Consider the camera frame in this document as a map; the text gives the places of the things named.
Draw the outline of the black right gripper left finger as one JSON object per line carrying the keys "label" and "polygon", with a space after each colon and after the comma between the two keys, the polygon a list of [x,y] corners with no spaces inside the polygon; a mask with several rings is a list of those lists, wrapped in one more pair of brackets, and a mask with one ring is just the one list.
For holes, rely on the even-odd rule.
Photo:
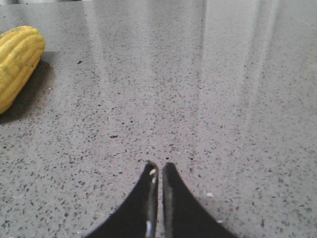
{"label": "black right gripper left finger", "polygon": [[130,194],[89,238],[154,238],[157,226],[158,176],[155,163],[147,161]]}

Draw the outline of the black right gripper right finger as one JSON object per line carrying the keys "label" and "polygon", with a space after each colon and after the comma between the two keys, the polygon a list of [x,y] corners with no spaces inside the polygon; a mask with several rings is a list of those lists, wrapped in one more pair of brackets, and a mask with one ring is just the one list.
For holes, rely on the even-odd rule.
{"label": "black right gripper right finger", "polygon": [[194,198],[174,163],[162,170],[166,238],[234,238]]}

